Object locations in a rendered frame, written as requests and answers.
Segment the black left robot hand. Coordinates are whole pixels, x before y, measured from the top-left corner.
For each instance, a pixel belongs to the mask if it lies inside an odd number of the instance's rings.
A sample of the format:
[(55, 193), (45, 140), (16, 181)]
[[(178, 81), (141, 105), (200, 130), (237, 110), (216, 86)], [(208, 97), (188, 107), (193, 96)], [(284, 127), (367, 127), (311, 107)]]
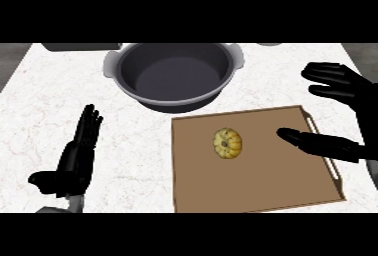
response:
[(94, 148), (103, 117), (94, 105), (84, 107), (72, 141), (61, 151), (54, 171), (39, 171), (29, 175), (27, 182), (42, 194), (57, 198), (82, 195), (91, 181)]

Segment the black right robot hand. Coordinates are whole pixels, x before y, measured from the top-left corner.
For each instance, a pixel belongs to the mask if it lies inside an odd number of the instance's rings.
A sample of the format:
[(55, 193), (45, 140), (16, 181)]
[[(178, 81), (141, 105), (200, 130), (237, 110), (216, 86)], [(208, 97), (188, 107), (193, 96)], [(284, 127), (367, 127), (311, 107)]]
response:
[(378, 83), (371, 83), (343, 64), (309, 62), (301, 76), (317, 82), (308, 92), (345, 104), (355, 113), (363, 145), (336, 136), (278, 128), (277, 136), (306, 154), (357, 163), (366, 161), (378, 189)]

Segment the brown wooden tray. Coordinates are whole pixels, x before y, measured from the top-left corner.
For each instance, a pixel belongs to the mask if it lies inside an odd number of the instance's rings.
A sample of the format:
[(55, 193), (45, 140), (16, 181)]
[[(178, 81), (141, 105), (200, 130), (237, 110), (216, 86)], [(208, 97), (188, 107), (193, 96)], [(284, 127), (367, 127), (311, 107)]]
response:
[[(191, 116), (171, 120), (174, 210), (259, 212), (343, 199), (332, 164), (299, 151), (280, 137), (280, 127), (309, 130), (301, 106)], [(241, 152), (218, 157), (212, 137), (237, 131)]]

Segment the yellow squash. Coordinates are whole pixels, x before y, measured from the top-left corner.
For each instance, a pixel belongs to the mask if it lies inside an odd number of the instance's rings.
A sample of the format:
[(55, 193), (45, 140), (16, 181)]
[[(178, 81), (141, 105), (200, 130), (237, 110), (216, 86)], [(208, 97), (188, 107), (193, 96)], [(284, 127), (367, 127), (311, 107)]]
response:
[(213, 151), (219, 158), (233, 159), (241, 152), (241, 138), (231, 128), (219, 129), (212, 138)]

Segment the dark grey pot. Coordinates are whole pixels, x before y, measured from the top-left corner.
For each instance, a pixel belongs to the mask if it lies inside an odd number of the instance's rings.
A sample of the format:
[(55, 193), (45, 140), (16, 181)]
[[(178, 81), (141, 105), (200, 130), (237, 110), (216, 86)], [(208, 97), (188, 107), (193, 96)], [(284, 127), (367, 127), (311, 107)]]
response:
[(132, 43), (107, 52), (103, 75), (146, 108), (184, 113), (213, 101), (243, 63), (236, 43)]

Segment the dark grey flat block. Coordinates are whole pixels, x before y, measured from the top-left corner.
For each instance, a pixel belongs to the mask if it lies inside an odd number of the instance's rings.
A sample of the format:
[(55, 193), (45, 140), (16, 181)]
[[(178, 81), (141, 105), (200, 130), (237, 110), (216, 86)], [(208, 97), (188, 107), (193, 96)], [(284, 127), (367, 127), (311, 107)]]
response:
[(44, 48), (51, 52), (61, 51), (106, 51), (117, 50), (120, 43), (42, 43)]

